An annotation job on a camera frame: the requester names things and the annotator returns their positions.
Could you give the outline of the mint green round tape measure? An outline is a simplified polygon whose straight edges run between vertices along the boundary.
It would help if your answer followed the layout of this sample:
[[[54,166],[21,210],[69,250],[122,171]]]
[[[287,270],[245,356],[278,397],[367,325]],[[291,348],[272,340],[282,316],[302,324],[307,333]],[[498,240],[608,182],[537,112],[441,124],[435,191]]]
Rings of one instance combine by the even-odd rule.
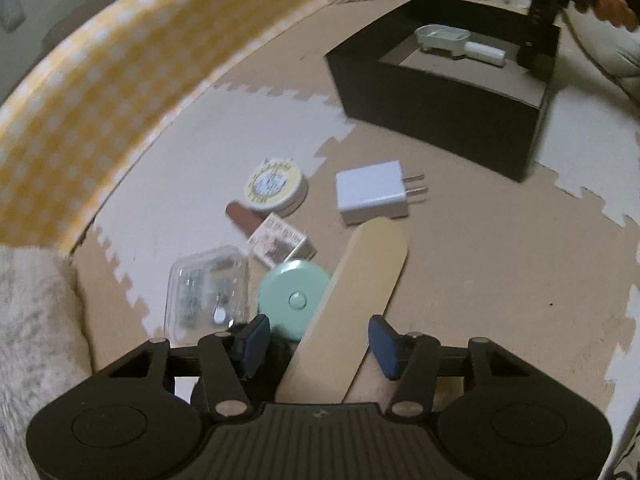
[[[271,328],[289,341],[300,341],[331,281],[321,266],[291,260],[270,270],[259,284],[256,308]]]

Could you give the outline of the wooden stick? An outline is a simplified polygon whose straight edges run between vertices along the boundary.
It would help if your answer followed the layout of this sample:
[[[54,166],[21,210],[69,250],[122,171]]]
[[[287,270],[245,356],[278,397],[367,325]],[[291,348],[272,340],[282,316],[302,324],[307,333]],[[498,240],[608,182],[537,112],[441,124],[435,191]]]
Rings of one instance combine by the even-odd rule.
[[[399,223],[376,218],[358,226],[280,381],[278,403],[345,399],[367,353],[370,317],[385,311],[407,256]]]

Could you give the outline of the black cardboard box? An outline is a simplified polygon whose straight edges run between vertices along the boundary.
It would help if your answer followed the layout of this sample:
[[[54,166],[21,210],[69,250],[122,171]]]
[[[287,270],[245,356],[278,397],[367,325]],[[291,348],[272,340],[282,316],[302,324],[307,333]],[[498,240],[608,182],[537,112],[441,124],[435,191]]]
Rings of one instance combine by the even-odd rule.
[[[466,29],[506,51],[502,67],[420,50],[423,25]],[[539,37],[531,68],[516,62],[528,19],[463,0],[410,0],[326,54],[347,116],[411,136],[516,182],[526,178],[550,99],[561,32]]]

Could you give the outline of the white usb wall charger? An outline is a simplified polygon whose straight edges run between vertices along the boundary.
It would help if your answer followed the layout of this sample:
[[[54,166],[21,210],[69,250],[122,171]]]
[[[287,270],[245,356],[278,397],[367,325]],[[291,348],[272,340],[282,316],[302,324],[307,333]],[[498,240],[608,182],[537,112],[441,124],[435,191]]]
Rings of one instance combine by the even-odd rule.
[[[346,226],[378,217],[408,217],[409,198],[428,191],[425,185],[409,188],[408,184],[423,179],[424,174],[406,177],[399,160],[340,171],[335,175],[338,212]]]

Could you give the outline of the clear plastic parts case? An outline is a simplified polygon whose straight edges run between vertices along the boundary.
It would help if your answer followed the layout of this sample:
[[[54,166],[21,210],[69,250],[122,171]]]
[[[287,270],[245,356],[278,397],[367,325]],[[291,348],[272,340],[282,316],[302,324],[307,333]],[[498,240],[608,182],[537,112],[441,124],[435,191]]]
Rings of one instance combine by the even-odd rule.
[[[234,246],[177,259],[170,268],[164,333],[175,346],[228,332],[250,317],[247,258]]]

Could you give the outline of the small printed cardboard box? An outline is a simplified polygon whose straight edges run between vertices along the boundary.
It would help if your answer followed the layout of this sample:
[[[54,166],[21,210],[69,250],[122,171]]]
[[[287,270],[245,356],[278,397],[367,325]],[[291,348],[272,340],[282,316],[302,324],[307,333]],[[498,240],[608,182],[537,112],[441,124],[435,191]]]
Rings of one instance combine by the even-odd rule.
[[[270,214],[248,238],[254,256],[272,269],[295,259],[310,260],[316,248],[310,238],[277,214]]]

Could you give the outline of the brown leather strip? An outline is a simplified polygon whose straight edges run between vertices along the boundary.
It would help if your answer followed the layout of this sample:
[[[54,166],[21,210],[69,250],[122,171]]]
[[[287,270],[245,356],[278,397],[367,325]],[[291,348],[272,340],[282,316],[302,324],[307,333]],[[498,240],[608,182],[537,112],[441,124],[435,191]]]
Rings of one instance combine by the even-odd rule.
[[[264,219],[259,214],[236,200],[228,203],[224,212],[246,238],[250,238],[264,223]]]

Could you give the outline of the round yellow label tin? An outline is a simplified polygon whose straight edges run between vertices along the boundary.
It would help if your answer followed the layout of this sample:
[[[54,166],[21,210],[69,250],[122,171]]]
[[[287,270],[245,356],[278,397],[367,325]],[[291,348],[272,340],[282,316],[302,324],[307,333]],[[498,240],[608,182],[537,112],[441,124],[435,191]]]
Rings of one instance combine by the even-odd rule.
[[[286,217],[302,206],[308,190],[308,180],[292,158],[266,158],[248,178],[244,200],[263,217]]]

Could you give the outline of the fluffy grey rug left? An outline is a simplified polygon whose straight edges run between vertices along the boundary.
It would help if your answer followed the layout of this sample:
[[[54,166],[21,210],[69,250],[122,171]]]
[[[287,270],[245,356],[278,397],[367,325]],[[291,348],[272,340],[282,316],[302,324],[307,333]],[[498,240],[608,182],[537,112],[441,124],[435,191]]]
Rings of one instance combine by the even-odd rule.
[[[56,252],[1,247],[1,477],[35,479],[34,415],[91,375],[76,274]]]

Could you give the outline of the yellow checkered fabric sofa edge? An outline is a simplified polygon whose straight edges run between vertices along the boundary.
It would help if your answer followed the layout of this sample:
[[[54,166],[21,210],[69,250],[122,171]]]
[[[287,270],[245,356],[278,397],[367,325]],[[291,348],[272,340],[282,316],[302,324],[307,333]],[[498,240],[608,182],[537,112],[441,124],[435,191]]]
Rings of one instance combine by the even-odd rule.
[[[326,0],[117,0],[1,107],[1,240],[69,252],[211,84]]]

